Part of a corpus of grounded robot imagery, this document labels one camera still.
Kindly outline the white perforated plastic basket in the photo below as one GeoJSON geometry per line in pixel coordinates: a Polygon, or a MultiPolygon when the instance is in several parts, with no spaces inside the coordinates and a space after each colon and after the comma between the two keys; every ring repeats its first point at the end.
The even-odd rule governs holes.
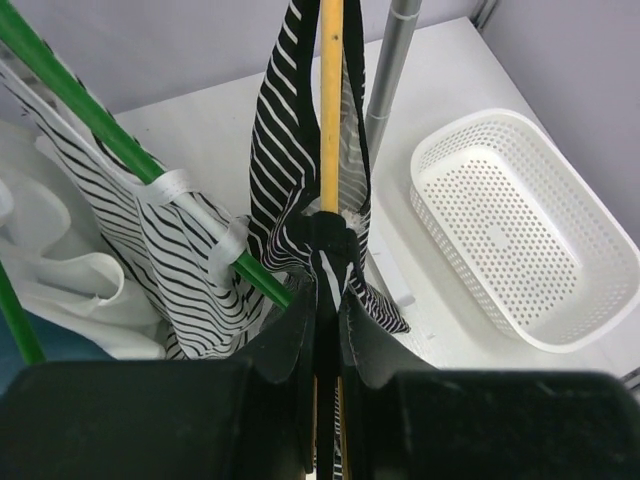
{"type": "Polygon", "coordinates": [[[486,109],[423,139],[411,205],[504,335],[567,354],[639,304],[639,250],[529,118],[486,109]]]}

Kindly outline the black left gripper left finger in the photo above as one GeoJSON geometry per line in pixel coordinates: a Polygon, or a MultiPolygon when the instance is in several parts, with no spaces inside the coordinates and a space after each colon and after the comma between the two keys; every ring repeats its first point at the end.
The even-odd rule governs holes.
{"type": "Polygon", "coordinates": [[[223,360],[49,362],[1,399],[5,479],[301,479],[316,294],[223,360]]]}

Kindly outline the black white striped tank top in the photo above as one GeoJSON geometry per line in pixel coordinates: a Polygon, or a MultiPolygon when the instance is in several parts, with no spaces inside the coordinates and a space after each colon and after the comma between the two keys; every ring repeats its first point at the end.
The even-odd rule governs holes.
{"type": "Polygon", "coordinates": [[[343,13],[339,214],[321,216],[320,127],[311,66],[320,4],[292,1],[284,16],[257,97],[250,148],[248,247],[294,290],[313,286],[331,308],[354,294],[385,331],[407,333],[397,305],[364,276],[371,218],[371,171],[363,101],[362,9],[343,13]]]}

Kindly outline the white black striped hanging top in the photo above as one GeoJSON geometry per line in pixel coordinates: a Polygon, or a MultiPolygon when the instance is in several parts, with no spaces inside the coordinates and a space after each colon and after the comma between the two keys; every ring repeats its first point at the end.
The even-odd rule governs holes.
{"type": "Polygon", "coordinates": [[[248,220],[196,191],[185,171],[147,187],[69,111],[1,63],[1,82],[41,132],[36,149],[80,190],[106,244],[169,325],[170,358],[227,357],[257,333],[263,295],[231,264],[248,220]]]}

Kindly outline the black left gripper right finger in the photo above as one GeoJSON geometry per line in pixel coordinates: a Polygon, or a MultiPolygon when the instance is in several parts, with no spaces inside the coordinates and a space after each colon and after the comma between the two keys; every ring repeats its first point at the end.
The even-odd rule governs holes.
{"type": "Polygon", "coordinates": [[[639,406],[610,375],[437,369],[352,295],[339,339],[348,479],[639,475],[639,406]]]}

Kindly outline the white metal clothes rack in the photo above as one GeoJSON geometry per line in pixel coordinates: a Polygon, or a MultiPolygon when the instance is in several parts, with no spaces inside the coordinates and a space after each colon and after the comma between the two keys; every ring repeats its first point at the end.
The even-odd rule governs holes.
{"type": "Polygon", "coordinates": [[[365,119],[371,165],[379,153],[421,5],[421,0],[393,0],[389,7],[365,119]]]}

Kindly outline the yellow clothes hanger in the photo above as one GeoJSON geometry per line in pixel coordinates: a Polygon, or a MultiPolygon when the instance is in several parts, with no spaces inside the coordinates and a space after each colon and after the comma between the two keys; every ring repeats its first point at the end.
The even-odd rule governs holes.
{"type": "MultiPolygon", "coordinates": [[[[339,213],[340,110],[343,65],[342,1],[323,1],[321,18],[320,218],[339,213]]],[[[344,281],[320,251],[314,338],[316,477],[331,479],[334,465],[335,389],[338,384],[338,319],[344,281]]]]}

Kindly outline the light blue hanging top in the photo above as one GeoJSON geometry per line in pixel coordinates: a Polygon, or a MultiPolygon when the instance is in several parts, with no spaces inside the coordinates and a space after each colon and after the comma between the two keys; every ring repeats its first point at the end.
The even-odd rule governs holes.
{"type": "MultiPolygon", "coordinates": [[[[48,360],[112,360],[108,353],[91,340],[30,312],[27,315],[48,360]]],[[[24,367],[25,362],[4,315],[1,315],[1,374],[14,375],[24,367]]]]}

